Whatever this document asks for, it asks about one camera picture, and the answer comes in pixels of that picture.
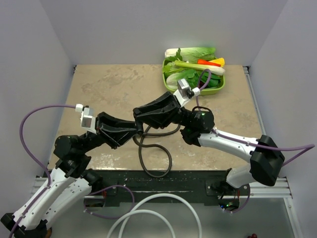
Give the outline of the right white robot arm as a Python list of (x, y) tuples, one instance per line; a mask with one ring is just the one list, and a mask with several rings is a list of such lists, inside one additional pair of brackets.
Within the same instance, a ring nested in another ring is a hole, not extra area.
[(256, 139), (217, 130), (210, 109), (200, 106), (185, 109), (185, 105), (199, 94), (198, 88), (166, 92), (156, 100), (134, 108), (135, 122), (155, 129), (171, 123), (181, 125), (184, 127), (181, 135), (187, 144), (217, 149), (246, 161), (245, 166), (229, 169), (226, 179), (220, 183), (222, 192), (227, 195), (255, 181), (274, 186), (285, 161), (274, 141), (266, 135)]

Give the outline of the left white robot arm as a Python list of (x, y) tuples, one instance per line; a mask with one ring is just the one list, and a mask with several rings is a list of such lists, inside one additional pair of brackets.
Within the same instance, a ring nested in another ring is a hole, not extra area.
[(58, 161), (48, 174), (47, 182), (20, 209), (1, 218), (10, 230), (10, 237), (44, 238), (57, 217), (73, 203), (89, 193), (100, 193), (103, 179), (87, 168), (91, 157), (86, 153), (103, 144), (116, 149), (137, 133), (135, 122), (104, 112), (96, 117), (82, 112), (80, 121), (86, 131), (84, 134), (56, 139), (53, 153)]

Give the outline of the black T-shaped fitting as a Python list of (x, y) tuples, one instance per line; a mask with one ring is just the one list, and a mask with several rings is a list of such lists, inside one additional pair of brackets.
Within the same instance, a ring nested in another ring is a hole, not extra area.
[(143, 123), (140, 121), (136, 122), (137, 134), (142, 135), (144, 133)]

